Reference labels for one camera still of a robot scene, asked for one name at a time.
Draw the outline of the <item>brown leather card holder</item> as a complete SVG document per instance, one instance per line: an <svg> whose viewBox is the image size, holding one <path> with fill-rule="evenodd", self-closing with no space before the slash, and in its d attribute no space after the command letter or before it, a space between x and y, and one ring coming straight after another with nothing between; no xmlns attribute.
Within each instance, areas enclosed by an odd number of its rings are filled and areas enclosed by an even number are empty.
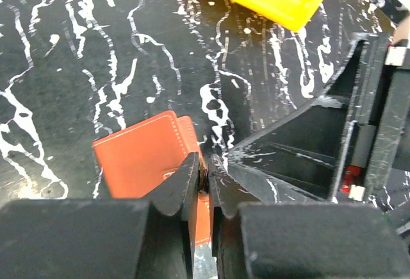
<svg viewBox="0 0 410 279"><path fill-rule="evenodd" d="M93 143L114 198L141 198L202 153L189 116L167 110Z"/></svg>

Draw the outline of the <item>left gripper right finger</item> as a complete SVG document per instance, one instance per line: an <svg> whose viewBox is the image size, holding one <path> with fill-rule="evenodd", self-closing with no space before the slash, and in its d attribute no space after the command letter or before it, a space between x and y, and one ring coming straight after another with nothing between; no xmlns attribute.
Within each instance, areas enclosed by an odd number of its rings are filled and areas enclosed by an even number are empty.
<svg viewBox="0 0 410 279"><path fill-rule="evenodd" d="M409 254L369 205L262 202L208 164L212 254L219 278L408 278Z"/></svg>

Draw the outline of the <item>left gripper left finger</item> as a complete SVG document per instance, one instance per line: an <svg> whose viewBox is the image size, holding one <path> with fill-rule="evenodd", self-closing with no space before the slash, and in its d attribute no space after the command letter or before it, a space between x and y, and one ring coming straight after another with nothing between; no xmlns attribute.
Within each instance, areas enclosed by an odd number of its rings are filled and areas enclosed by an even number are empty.
<svg viewBox="0 0 410 279"><path fill-rule="evenodd" d="M21 199L1 209L2 278L191 278L198 153L139 199Z"/></svg>

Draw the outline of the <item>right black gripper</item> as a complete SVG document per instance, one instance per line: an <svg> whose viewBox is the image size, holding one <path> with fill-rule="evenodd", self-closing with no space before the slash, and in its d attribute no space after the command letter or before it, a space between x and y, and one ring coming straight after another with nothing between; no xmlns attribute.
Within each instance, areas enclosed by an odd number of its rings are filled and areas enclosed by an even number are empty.
<svg viewBox="0 0 410 279"><path fill-rule="evenodd" d="M409 50L385 33L353 34L322 90L228 156L229 174L257 196L277 182L319 199L351 185L368 197L393 167L409 167Z"/></svg>

